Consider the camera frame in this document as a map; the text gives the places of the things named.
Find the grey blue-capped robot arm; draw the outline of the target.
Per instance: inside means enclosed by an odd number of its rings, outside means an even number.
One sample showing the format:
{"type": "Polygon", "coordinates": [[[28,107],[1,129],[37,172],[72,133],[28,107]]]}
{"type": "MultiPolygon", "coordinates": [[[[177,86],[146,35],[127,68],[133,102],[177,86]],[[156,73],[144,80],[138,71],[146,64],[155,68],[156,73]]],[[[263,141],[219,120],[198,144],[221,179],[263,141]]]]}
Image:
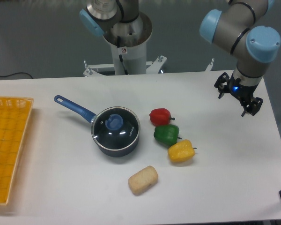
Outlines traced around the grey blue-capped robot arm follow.
{"type": "MultiPolygon", "coordinates": [[[[230,0],[229,10],[211,10],[202,20],[200,35],[237,59],[232,75],[222,74],[215,82],[219,95],[235,97],[244,113],[255,115],[263,100],[254,91],[276,58],[281,46],[279,33],[256,21],[267,13],[272,0],[230,0]]],[[[166,59],[147,65],[147,41],[151,20],[139,10],[136,0],[91,0],[79,13],[84,26],[111,47],[117,75],[154,74],[166,59]]]]}

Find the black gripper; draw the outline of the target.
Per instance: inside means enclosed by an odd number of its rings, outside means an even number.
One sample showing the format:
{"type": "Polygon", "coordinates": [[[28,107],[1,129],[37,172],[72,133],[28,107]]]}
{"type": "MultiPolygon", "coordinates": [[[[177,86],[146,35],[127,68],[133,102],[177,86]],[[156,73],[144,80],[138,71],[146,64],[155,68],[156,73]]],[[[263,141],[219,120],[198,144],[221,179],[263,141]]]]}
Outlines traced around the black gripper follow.
{"type": "Polygon", "coordinates": [[[236,99],[238,99],[243,107],[244,111],[241,116],[244,117],[246,114],[255,116],[261,109],[263,99],[259,97],[253,97],[254,91],[257,85],[244,86],[240,84],[241,79],[235,79],[233,76],[229,78],[226,72],[222,73],[216,80],[214,87],[218,89],[219,96],[221,99],[224,94],[230,93],[236,99]]]}

